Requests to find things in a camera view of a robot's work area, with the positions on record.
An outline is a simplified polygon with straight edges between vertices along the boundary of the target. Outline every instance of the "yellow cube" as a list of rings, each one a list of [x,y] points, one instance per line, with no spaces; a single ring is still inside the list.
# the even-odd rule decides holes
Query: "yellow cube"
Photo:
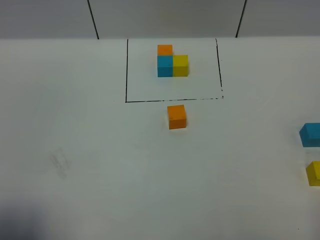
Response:
[[[189,75],[188,55],[173,56],[173,76],[187,77]]]
[[[306,168],[310,186],[320,186],[320,161],[313,161]]]

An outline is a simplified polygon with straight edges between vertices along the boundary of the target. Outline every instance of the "cube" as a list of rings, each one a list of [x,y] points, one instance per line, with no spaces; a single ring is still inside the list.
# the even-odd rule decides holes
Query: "cube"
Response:
[[[158,45],[158,56],[172,56],[173,54],[172,45]]]
[[[157,68],[158,77],[173,77],[174,74],[174,62],[173,56],[158,56],[157,57]]]
[[[173,76],[187,77],[189,75],[188,55],[173,56]]]
[[[320,186],[320,161],[310,163],[306,168],[306,175],[310,186]]]
[[[303,147],[320,147],[320,123],[306,123],[299,133]]]
[[[182,129],[187,126],[187,115],[184,105],[168,106],[169,129]]]

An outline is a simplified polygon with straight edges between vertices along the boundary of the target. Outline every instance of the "orange cube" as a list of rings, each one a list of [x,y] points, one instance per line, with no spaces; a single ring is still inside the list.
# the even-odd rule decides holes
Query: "orange cube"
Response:
[[[173,54],[172,45],[158,45],[158,56],[172,56]]]
[[[182,129],[187,126],[185,105],[168,106],[169,129]]]

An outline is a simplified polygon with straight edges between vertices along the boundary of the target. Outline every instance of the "blue cube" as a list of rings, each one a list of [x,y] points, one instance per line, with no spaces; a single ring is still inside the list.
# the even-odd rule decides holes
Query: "blue cube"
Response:
[[[320,123],[306,123],[299,133],[305,148],[320,147]]]
[[[158,77],[173,77],[174,76],[174,57],[173,56],[158,56]]]

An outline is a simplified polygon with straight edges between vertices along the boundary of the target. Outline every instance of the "black outline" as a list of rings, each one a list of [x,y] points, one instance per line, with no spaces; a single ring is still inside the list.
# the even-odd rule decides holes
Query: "black outline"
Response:
[[[220,76],[220,86],[221,92],[222,89],[222,78],[221,78],[221,70],[220,70],[220,61],[219,61],[219,51],[218,51],[218,41],[215,38],[216,43],[216,55],[219,67],[219,76]],[[125,80],[125,102],[126,103],[155,103],[155,102],[173,102],[173,101],[194,101],[194,100],[217,100],[224,99],[224,95],[221,98],[213,97],[213,98],[185,98],[185,99],[170,99],[170,100],[147,100],[147,101],[127,101],[127,91],[128,91],[128,55],[129,55],[129,39],[126,42],[126,80]]]
[[[91,10],[90,2],[89,2],[89,0],[86,0],[86,1],[87,1],[87,3],[88,3],[88,6],[89,6],[89,10],[90,10],[90,14],[91,14],[91,18],[92,18],[92,22],[93,22],[93,26],[94,26],[96,38],[97,38],[97,39],[100,39],[100,38],[99,38],[98,31],[97,31],[97,27],[96,27],[96,22],[95,22],[95,19],[94,19],[94,15],[93,15],[92,10]]]
[[[247,0],[244,0],[243,9],[242,9],[242,13],[241,13],[238,29],[237,29],[236,35],[235,35],[236,38],[238,37],[238,34],[239,34],[239,30],[240,30],[240,26],[241,26],[241,23],[242,23],[242,18],[243,18],[244,13],[245,13],[246,6],[247,6]]]
[[[128,51],[129,38],[126,40],[126,77],[125,77],[125,102],[127,103],[127,88],[128,88]]]

